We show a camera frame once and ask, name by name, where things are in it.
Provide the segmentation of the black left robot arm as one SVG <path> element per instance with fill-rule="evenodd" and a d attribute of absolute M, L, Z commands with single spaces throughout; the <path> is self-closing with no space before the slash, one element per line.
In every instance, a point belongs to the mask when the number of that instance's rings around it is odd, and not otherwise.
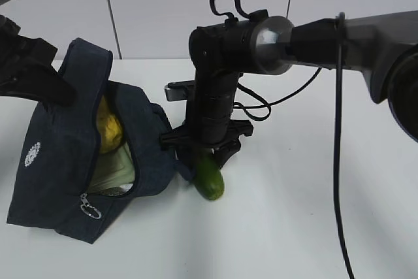
<path fill-rule="evenodd" d="M 72 105 L 75 89 L 52 67 L 57 48 L 19 32 L 20 26 L 1 16 L 1 96 Z"/>

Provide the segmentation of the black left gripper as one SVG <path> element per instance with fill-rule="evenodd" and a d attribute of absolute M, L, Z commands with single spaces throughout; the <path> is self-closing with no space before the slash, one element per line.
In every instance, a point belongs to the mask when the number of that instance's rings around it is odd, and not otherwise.
<path fill-rule="evenodd" d="M 75 89 L 52 67 L 57 48 L 19 32 L 16 24 L 1 24 L 1 97 L 72 105 Z"/>

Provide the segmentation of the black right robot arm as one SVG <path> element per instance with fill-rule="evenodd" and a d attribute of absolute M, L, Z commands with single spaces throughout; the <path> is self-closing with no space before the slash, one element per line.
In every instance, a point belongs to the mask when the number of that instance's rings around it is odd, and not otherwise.
<path fill-rule="evenodd" d="M 254 12 L 194 29 L 189 56 L 194 78 L 166 87 L 169 101 L 186 101 L 185 121 L 159 138 L 162 147 L 179 148 L 187 165 L 194 148 L 213 149 L 224 165 L 239 151 L 240 136 L 253 133 L 250 121 L 231 117 L 242 75 L 281 75 L 293 65 L 361 73 L 371 100 L 387 101 L 400 128 L 417 138 L 416 11 L 302 25 Z"/>

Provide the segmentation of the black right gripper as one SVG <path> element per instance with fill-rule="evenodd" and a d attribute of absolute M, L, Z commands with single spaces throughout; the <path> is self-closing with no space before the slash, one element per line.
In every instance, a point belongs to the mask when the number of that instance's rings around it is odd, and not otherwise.
<path fill-rule="evenodd" d="M 159 143 L 162 148 L 176 147 L 177 168 L 180 174 L 196 174 L 194 147 L 216 148 L 214 159 L 219 168 L 241 149 L 240 136 L 250 137 L 253 125 L 249 120 L 229 120 L 220 125 L 194 127 L 187 123 L 162 133 Z"/>

